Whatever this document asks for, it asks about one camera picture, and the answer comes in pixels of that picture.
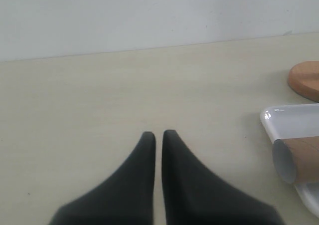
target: white wall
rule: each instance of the white wall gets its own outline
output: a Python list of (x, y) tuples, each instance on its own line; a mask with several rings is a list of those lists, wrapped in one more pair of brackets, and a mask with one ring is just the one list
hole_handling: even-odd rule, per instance
[(319, 0), (0, 0), (0, 60), (319, 30)]

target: cardboard tube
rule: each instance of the cardboard tube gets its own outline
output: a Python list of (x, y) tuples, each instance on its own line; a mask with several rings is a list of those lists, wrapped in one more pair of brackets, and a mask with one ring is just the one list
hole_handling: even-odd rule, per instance
[(289, 184), (319, 182), (319, 136), (276, 140), (273, 161)]

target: table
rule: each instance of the table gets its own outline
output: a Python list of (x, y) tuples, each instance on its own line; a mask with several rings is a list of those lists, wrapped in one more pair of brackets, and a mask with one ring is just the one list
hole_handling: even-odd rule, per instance
[(268, 106), (311, 103), (287, 75), (319, 60), (318, 49), (319, 33), (307, 33), (0, 63), (0, 224), (47, 224), (105, 180), (143, 131), (157, 137), (155, 224), (165, 224), (165, 129), (287, 225), (318, 224), (277, 176), (259, 120)]

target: wooden disc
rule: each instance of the wooden disc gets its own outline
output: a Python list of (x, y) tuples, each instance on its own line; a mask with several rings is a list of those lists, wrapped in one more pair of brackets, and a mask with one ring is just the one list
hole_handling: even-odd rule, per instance
[(301, 96), (319, 102), (319, 61), (295, 65), (289, 72), (288, 84)]

